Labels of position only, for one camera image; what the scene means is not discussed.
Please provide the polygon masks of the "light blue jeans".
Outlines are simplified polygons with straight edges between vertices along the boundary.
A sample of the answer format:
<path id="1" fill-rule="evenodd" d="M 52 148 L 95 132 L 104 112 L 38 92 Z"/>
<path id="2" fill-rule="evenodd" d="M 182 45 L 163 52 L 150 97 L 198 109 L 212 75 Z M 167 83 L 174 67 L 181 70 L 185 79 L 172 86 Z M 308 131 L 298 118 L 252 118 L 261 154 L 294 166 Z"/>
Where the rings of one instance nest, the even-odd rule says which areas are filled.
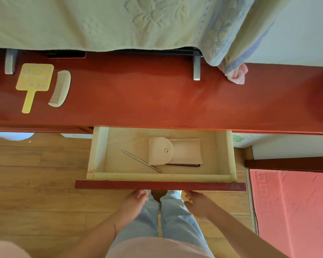
<path id="1" fill-rule="evenodd" d="M 149 191 L 139 215 L 119 232 L 109 250 L 118 243 L 139 237 L 185 242 L 211 252 L 197 221 L 181 199 L 181 191 L 167 191 L 160 202 Z"/>

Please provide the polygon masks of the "person's right forearm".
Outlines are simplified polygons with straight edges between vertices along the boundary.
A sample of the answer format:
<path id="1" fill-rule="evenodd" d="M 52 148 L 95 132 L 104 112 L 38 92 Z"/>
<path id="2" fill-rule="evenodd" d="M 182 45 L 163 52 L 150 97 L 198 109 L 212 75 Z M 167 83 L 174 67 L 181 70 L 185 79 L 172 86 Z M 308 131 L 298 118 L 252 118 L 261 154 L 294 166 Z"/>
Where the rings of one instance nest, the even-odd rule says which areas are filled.
<path id="1" fill-rule="evenodd" d="M 218 206 L 206 218 L 222 232 L 240 258 L 289 258 Z"/>

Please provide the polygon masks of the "black stand bar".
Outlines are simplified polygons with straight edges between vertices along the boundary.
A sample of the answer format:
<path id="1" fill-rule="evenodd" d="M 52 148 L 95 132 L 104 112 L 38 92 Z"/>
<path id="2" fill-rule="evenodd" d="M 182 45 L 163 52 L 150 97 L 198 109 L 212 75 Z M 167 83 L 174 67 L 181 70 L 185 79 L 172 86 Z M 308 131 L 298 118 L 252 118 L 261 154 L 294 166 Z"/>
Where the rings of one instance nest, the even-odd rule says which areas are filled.
<path id="1" fill-rule="evenodd" d="M 203 57 L 202 52 L 196 47 L 181 47 L 166 50 L 147 50 L 147 49 L 121 49 L 114 52 L 119 53 L 138 53 L 138 54 L 154 54 L 154 55 L 179 55 L 179 56 L 200 56 Z"/>

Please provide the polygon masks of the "silver metal stick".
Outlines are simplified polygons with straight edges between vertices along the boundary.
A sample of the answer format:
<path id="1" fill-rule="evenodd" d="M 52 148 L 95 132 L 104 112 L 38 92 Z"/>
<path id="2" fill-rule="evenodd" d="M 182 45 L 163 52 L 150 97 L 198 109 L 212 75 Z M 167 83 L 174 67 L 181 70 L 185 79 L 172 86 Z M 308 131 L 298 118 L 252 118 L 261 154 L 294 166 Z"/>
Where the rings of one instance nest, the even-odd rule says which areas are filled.
<path id="1" fill-rule="evenodd" d="M 142 159 L 140 159 L 140 158 L 138 158 L 138 157 L 136 157 L 136 156 L 134 156 L 134 155 L 130 154 L 129 152 L 127 152 L 127 151 L 124 151 L 124 150 L 123 150 L 123 153 L 125 153 L 126 155 L 128 155 L 128 156 L 132 157 L 133 159 L 135 159 L 135 160 L 137 160 L 137 161 L 141 162 L 142 164 L 144 164 L 144 165 L 148 166 L 149 168 L 151 168 L 151 169 L 153 169 L 153 170 L 157 171 L 158 173 L 162 173 L 162 170 L 160 170 L 159 168 L 157 168 L 157 167 L 155 167 L 155 166 L 153 166 L 153 165 L 149 165 L 146 161 L 144 161 L 144 160 L 142 160 Z"/>

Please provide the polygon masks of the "person's right hand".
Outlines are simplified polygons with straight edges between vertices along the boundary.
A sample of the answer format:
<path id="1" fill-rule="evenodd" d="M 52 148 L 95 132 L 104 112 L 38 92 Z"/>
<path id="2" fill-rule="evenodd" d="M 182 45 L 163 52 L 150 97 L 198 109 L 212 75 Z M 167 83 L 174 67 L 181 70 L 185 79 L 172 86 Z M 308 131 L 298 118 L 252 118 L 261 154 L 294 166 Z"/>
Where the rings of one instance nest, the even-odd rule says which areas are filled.
<path id="1" fill-rule="evenodd" d="M 221 213 L 221 208 L 212 201 L 209 197 L 202 194 L 202 207 L 199 211 L 189 211 L 194 214 L 198 218 L 206 219 L 212 221 L 215 217 L 217 217 Z"/>

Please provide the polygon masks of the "cream plastic comb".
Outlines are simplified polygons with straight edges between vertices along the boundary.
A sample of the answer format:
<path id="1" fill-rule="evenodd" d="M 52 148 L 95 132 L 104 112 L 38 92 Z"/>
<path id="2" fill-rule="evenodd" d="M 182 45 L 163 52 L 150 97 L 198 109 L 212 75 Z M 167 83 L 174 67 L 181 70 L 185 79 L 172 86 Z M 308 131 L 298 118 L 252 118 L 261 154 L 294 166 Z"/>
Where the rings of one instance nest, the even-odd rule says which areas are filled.
<path id="1" fill-rule="evenodd" d="M 52 107 L 60 107 L 64 101 L 66 100 L 66 97 L 69 92 L 71 83 L 71 74 L 68 70 L 62 70 L 57 73 L 57 80 L 54 92 L 52 94 L 51 99 L 49 100 L 48 105 Z"/>

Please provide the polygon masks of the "person's left forearm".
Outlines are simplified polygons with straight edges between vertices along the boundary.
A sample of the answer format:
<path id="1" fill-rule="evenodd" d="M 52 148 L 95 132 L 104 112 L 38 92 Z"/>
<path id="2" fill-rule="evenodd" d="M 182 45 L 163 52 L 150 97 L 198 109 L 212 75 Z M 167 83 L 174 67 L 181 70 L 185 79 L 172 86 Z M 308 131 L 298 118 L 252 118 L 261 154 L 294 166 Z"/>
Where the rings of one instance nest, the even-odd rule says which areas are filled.
<path id="1" fill-rule="evenodd" d="M 117 234 L 136 217 L 137 213 L 114 213 L 57 258 L 104 258 Z"/>

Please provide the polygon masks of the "silver metal stand foot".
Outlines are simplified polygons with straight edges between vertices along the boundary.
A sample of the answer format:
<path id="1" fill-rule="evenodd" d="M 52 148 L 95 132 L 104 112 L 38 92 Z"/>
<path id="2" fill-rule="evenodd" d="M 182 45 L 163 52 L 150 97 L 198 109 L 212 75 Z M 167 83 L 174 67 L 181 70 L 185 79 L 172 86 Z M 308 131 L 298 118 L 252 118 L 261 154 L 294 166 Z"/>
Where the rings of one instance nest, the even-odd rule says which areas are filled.
<path id="1" fill-rule="evenodd" d="M 13 75 L 14 74 L 17 55 L 18 55 L 17 49 L 6 49 L 5 67 L 4 67 L 4 73 L 6 75 Z"/>
<path id="2" fill-rule="evenodd" d="M 200 81 L 201 77 L 201 56 L 193 56 L 193 80 Z"/>

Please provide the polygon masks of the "beige leather snap pouch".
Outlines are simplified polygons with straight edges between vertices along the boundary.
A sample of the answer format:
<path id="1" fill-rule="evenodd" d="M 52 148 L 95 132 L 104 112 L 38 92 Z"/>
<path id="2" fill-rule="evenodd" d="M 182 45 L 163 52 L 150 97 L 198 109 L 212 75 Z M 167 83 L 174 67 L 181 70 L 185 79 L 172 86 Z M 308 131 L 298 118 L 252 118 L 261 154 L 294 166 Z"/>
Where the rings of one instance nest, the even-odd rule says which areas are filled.
<path id="1" fill-rule="evenodd" d="M 203 164 L 201 140 L 199 138 L 168 139 L 154 137 L 148 139 L 148 164 Z"/>

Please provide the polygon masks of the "black flat device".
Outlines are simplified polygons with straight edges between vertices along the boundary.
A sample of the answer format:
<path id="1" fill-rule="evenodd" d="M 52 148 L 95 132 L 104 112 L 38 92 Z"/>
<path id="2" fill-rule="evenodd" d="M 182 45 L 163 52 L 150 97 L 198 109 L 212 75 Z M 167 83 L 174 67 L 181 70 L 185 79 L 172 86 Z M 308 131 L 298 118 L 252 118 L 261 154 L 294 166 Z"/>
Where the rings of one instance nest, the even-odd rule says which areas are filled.
<path id="1" fill-rule="evenodd" d="M 76 50 L 49 50 L 44 54 L 50 59 L 83 59 L 86 58 L 86 51 Z"/>

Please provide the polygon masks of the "dark wooden beam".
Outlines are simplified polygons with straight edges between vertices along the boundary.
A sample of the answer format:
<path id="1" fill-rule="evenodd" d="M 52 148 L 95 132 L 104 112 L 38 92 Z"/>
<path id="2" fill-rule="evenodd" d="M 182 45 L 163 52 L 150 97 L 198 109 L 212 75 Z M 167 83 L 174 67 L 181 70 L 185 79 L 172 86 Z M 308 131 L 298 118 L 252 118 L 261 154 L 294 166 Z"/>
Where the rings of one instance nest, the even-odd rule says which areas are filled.
<path id="1" fill-rule="evenodd" d="M 248 169 L 267 169 L 267 170 L 277 170 L 277 171 L 304 171 L 304 172 L 323 173 L 323 156 L 284 158 L 284 159 L 245 160 L 244 165 Z"/>

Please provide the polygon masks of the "pink cloth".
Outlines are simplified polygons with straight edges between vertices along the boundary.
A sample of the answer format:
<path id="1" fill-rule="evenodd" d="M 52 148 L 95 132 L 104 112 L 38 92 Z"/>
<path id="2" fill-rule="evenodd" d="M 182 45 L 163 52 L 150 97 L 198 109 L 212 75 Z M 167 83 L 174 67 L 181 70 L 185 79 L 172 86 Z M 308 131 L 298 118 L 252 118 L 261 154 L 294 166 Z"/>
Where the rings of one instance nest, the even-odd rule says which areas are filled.
<path id="1" fill-rule="evenodd" d="M 224 73 L 225 67 L 223 63 L 221 63 L 217 67 L 229 81 L 237 85 L 243 85 L 245 83 L 245 75 L 246 73 L 248 73 L 246 64 L 241 64 L 239 67 L 237 67 L 233 71 L 230 71 L 229 73 Z"/>

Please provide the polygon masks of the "pink embossed floor mat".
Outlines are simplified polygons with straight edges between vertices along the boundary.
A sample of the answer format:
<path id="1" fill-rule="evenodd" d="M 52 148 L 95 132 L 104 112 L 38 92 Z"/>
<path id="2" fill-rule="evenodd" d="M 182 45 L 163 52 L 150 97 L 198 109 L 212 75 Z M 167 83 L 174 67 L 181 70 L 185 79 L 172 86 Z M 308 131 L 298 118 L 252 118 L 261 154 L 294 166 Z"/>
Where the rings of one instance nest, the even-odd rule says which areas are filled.
<path id="1" fill-rule="evenodd" d="M 258 233 L 290 258 L 323 258 L 323 173 L 250 169 Z"/>

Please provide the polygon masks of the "metal floor threshold strip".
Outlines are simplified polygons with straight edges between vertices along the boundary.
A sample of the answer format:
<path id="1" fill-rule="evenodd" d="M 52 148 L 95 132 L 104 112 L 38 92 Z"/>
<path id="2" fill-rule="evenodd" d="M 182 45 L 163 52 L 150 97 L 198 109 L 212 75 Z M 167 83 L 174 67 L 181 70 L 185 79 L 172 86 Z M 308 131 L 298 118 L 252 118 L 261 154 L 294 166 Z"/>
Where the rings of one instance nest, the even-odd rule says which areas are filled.
<path id="1" fill-rule="evenodd" d="M 256 212 L 254 209 L 254 200 L 253 200 L 253 193 L 252 193 L 252 186 L 251 186 L 250 171 L 248 168 L 245 169 L 245 174 L 246 174 L 247 193 L 248 193 L 248 197 L 249 197 L 252 230 L 254 233 L 259 235 L 258 221 L 256 218 Z"/>

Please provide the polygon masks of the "cream embossed floral blanket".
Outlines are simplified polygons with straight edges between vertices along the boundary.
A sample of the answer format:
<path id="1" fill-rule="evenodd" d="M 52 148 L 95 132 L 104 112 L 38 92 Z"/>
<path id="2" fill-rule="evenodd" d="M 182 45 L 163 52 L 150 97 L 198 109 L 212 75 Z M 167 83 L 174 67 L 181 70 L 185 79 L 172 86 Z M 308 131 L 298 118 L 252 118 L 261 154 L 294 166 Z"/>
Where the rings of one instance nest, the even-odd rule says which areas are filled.
<path id="1" fill-rule="evenodd" d="M 224 74 L 258 48 L 290 0 L 0 0 L 0 48 L 198 48 Z"/>

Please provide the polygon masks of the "white cloth with green print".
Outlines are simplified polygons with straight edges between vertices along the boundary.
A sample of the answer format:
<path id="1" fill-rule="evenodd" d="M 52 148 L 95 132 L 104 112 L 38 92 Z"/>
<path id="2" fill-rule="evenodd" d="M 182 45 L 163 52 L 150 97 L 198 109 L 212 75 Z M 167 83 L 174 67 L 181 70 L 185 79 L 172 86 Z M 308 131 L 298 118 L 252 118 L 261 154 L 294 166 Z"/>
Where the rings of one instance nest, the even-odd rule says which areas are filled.
<path id="1" fill-rule="evenodd" d="M 246 148 L 252 146 L 257 140 L 256 134 L 250 133 L 233 133 L 233 147 Z"/>

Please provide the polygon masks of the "pale pink shirt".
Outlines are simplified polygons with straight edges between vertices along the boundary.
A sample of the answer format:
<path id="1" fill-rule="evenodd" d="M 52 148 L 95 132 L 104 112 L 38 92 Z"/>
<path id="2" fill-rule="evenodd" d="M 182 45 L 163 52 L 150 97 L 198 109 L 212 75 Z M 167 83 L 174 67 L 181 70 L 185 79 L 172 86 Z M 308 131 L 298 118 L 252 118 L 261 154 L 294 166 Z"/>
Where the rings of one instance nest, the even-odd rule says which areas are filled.
<path id="1" fill-rule="evenodd" d="M 64 253 L 57 258 L 215 258 L 211 252 L 185 242 L 156 237 L 139 237 L 118 243 L 107 254 Z M 11 242 L 0 241 L 0 258 L 33 258 Z"/>

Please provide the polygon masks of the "person's left hand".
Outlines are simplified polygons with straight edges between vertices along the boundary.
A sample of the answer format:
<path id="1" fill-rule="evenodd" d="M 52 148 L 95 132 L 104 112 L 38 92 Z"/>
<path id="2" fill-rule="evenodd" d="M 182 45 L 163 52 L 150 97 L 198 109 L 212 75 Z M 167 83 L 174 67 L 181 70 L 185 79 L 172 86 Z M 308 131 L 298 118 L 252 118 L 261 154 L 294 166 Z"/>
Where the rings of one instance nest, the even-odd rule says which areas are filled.
<path id="1" fill-rule="evenodd" d="M 141 212 L 144 204 L 139 204 L 136 200 L 135 191 L 131 192 L 123 201 L 120 213 L 123 214 L 126 223 L 132 222 Z"/>

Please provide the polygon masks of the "wooden drawer with red front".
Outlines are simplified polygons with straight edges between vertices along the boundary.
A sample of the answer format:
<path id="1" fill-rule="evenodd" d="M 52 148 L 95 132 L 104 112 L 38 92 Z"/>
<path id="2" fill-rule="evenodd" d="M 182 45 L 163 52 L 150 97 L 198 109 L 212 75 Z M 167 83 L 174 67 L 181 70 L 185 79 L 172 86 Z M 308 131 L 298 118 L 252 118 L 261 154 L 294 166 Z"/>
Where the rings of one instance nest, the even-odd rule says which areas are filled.
<path id="1" fill-rule="evenodd" d="M 199 138 L 203 164 L 200 167 L 154 165 L 149 168 L 123 153 L 148 162 L 149 138 Z M 86 179 L 75 189 L 100 190 L 247 190 L 238 182 L 232 131 L 95 127 Z"/>

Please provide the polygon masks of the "yellow hand mirror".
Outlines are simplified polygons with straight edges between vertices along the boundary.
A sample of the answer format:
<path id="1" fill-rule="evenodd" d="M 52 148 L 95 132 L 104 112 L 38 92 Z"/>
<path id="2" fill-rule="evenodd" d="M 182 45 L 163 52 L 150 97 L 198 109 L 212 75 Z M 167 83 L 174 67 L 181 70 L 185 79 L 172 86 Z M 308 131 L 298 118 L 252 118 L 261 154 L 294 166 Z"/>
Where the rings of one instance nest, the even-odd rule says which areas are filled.
<path id="1" fill-rule="evenodd" d="M 48 91 L 54 66 L 52 64 L 23 64 L 16 90 L 26 91 L 22 113 L 30 113 L 36 92 Z"/>

